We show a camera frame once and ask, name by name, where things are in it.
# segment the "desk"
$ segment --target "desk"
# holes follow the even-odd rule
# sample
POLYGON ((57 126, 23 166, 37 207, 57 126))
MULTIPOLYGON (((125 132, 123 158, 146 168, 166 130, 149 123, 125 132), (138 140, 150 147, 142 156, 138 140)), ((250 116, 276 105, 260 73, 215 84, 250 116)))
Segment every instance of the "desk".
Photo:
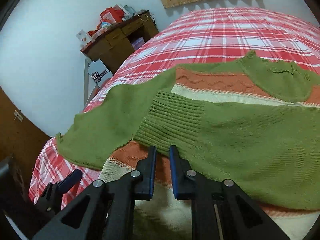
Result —
POLYGON ((131 42, 143 37, 147 42, 159 32, 152 21, 149 11, 145 11, 109 27, 94 42, 87 44, 81 52, 92 61, 101 61, 115 74, 121 64, 129 57, 134 48, 131 42))

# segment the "white wall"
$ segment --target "white wall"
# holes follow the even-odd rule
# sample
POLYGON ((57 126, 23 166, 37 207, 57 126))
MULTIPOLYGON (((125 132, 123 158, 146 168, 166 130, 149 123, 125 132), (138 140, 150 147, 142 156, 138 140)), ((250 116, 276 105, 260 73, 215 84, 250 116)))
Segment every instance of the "white wall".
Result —
POLYGON ((150 10, 159 30, 190 10, 234 6, 262 7, 317 24, 303 0, 210 0, 169 9, 160 0, 21 0, 0 32, 0 85, 48 135, 65 133, 84 107, 84 56, 75 34, 95 29, 100 12, 116 3, 150 10))

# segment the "metal screw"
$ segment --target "metal screw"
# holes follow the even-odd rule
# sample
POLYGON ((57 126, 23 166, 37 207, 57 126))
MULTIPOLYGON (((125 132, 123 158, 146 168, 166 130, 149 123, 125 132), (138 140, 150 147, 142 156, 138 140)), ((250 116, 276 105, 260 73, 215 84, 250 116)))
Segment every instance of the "metal screw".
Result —
POLYGON ((231 179, 226 179, 224 181, 224 185, 226 185, 227 187, 232 187, 234 184, 234 182, 231 179))
POLYGON ((97 179, 93 182, 94 187, 101 187, 103 184, 103 181, 101 179, 97 179))
POLYGON ((194 177, 194 176, 197 175, 197 173, 196 173, 196 171, 194 171, 194 170, 188 170, 188 171, 187 171, 187 175, 188 175, 189 177, 194 177))
POLYGON ((140 171, 137 171, 137 170, 134 170, 134 171, 131 171, 131 173, 130 173, 130 175, 132 176, 132 177, 139 177, 140 176, 140 171))

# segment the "wooden door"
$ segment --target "wooden door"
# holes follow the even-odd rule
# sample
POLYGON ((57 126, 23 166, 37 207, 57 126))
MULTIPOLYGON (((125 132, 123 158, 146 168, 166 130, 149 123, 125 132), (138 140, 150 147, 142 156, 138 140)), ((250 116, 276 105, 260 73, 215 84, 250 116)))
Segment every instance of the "wooden door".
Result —
POLYGON ((31 123, 0 87, 0 161, 13 155, 28 189, 36 159, 50 137, 31 123), (17 111, 22 122, 14 116, 17 111))

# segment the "plaid bed sheet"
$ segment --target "plaid bed sheet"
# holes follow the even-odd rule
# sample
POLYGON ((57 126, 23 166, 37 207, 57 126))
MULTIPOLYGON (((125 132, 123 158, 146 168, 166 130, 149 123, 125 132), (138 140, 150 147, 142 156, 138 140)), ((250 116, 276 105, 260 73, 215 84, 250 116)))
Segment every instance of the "plaid bed sheet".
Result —
MULTIPOLYGON (((320 74, 320 29, 294 16, 260 8, 218 8, 190 12, 148 41, 122 64, 85 107, 99 106, 111 87, 145 82, 179 63, 216 63, 240 58, 254 49, 269 60, 295 61, 320 74)), ((29 197, 36 203, 49 182, 83 172, 79 186, 62 200, 65 207, 98 178, 100 171, 79 167, 58 154, 50 139, 36 160, 29 197)))

